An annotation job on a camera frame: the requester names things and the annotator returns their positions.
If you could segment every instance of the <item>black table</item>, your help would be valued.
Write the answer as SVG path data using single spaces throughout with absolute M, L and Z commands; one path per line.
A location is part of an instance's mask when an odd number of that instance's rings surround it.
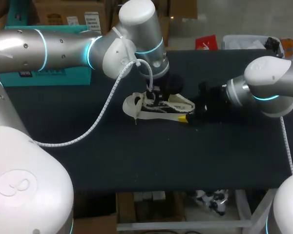
M 219 85 L 241 75 L 266 51 L 172 51 L 171 71 L 185 79 L 183 95 L 197 84 Z M 83 134 L 98 116 L 114 83 L 99 71 L 90 86 L 7 88 L 32 138 L 47 143 Z M 193 127 L 173 121 L 135 121 L 124 99 L 142 92 L 136 69 L 121 81 L 104 118 L 81 142 L 46 149 L 69 172 L 76 191 L 277 188 L 291 175 L 279 119 L 238 110 L 229 122 Z M 293 111 L 285 117 L 293 155 Z

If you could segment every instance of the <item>white spiral cable wrap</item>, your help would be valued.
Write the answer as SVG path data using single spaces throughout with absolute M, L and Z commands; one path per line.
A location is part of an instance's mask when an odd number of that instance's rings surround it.
M 280 117 L 280 122 L 281 122 L 281 128 L 282 128 L 282 134 L 283 134 L 283 139 L 284 139 L 284 143 L 285 143 L 285 148 L 287 150 L 287 155 L 288 155 L 290 170 L 291 170 L 291 173 L 293 175 L 292 156 L 291 156 L 290 146 L 289 146 L 288 137 L 287 137 L 287 130 L 285 128 L 285 124 L 284 124 L 284 120 L 283 120 L 283 117 L 282 116 Z
M 150 65 L 143 59 L 138 59 L 138 61 L 140 63 L 143 63 L 147 69 L 148 69 L 148 72 L 149 72 L 149 76 L 150 76 L 150 84 L 153 83 L 153 73 L 152 73 L 152 69 L 150 67 Z M 68 141 L 68 142 L 64 142 L 64 143 L 57 143 L 57 144 L 51 144 L 51 143 L 41 143 L 41 142 L 38 142 L 38 141 L 34 141 L 37 145 L 39 145 L 40 147 L 47 147 L 47 148 L 56 148 L 56 147 L 63 147 L 63 146 L 68 146 L 68 145 L 72 145 L 74 143 L 77 143 L 79 141 L 81 141 L 82 139 L 84 139 L 86 136 L 88 136 L 92 131 L 93 129 L 95 129 L 95 127 L 98 125 L 98 123 L 100 122 L 104 112 L 106 111 L 106 108 L 108 107 L 109 105 L 109 102 L 111 101 L 114 93 L 115 93 L 115 90 L 119 84 L 119 82 L 121 81 L 121 79 L 123 78 L 123 75 L 124 73 L 130 68 L 131 65 L 135 64 L 136 61 L 131 61 L 129 62 L 125 68 L 121 71 L 121 73 L 119 74 L 118 78 L 116 79 L 114 85 L 113 85 L 113 88 L 111 90 L 111 92 L 109 93 L 108 95 L 108 98 L 99 114 L 99 116 L 97 117 L 96 121 L 94 122 L 94 124 L 88 129 L 88 131 L 86 131 L 84 134 L 82 134 L 80 137 L 74 139 L 74 140 L 71 140 L 71 141 Z

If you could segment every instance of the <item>white sneaker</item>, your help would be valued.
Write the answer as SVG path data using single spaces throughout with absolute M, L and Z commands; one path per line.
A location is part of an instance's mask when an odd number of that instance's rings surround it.
M 180 117 L 194 112 L 194 109 L 195 104 L 180 94 L 170 95 L 168 100 L 161 100 L 147 91 L 133 93 L 123 102 L 123 111 L 134 119 L 160 118 L 179 121 Z

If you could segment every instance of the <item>teal box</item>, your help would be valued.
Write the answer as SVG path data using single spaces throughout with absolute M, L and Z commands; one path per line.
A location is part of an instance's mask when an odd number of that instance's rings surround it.
M 6 26 L 26 26 L 30 0 L 10 0 Z
M 86 25 L 76 26 L 6 26 L 6 29 L 39 29 L 66 33 L 80 33 L 87 30 Z M 46 86 L 46 85 L 89 85 L 91 68 L 73 67 L 61 70 L 42 70 L 0 74 L 5 87 L 9 86 Z

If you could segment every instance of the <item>robotic arm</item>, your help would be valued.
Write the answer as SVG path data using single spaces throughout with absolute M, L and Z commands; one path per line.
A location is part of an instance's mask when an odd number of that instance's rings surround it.
M 266 116 L 288 114 L 293 109 L 293 57 L 255 59 L 243 76 L 227 82 L 226 92 L 234 106 L 255 101 Z
M 130 0 L 119 17 L 103 37 L 91 31 L 0 31 L 0 73 L 89 66 L 116 79 L 143 59 L 146 79 L 164 79 L 169 63 L 152 1 Z M 0 233 L 71 234 L 73 197 L 69 174 L 31 139 L 0 83 Z

